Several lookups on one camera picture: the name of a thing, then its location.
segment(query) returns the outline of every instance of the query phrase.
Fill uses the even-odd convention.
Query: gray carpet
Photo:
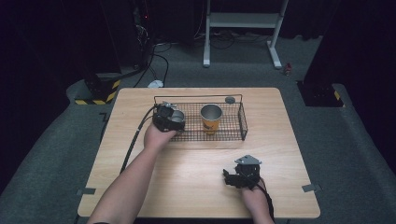
[[[273,67],[264,41],[235,42],[227,49],[212,48],[210,68],[202,67],[202,42],[194,48],[172,45],[168,49],[169,45],[163,45],[156,51],[169,62],[165,88],[280,89],[311,181],[322,187],[316,193],[320,217],[293,219],[291,223],[394,223],[395,175],[365,131],[344,86],[333,85],[345,107],[304,105],[296,80],[304,79],[319,43],[320,39],[278,39],[276,49],[282,63],[291,63],[290,76],[282,75]],[[223,48],[230,42],[212,41],[212,44]],[[154,57],[152,68],[158,79],[163,79],[165,67],[162,58]],[[123,79],[120,88],[131,88],[139,76]],[[152,80],[153,75],[147,72],[137,87],[145,88]],[[77,192],[88,180],[104,119],[114,104],[75,105],[73,99],[81,85],[82,81],[68,89],[70,106],[37,140],[1,195],[1,224],[75,222],[80,201]],[[86,221],[85,217],[78,219],[78,223]],[[193,220],[173,222],[192,223]]]

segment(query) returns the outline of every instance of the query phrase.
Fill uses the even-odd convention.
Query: human arm
[[[89,224],[134,222],[145,201],[157,156],[175,134],[175,131],[162,133],[153,124],[148,126],[144,149],[108,187],[93,210]]]
[[[259,186],[265,189],[262,181],[259,181]],[[270,207],[264,192],[259,187],[253,189],[242,188],[242,199],[253,217],[255,224],[274,224],[270,215]]]

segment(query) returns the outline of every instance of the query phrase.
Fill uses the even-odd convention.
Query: orange cup
[[[219,129],[222,110],[218,105],[208,104],[201,108],[201,117],[206,134],[215,134]]]

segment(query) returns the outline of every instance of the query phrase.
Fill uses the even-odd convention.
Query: metal wire basket
[[[185,115],[185,129],[171,141],[238,141],[245,140],[248,124],[245,117],[242,95],[201,95],[201,96],[155,96],[155,104],[167,102],[176,106]],[[219,129],[214,134],[203,130],[201,108],[216,104],[222,109]]]

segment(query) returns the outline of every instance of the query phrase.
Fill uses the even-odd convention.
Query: white shelf
[[[288,2],[289,0],[283,0],[279,13],[218,13],[210,11],[210,0],[207,0],[203,66],[210,66],[210,27],[270,28],[274,29],[274,34],[272,39],[267,41],[268,50],[274,67],[281,69],[282,63],[277,56],[275,45]]]
[[[210,13],[210,27],[276,28],[278,13]]]

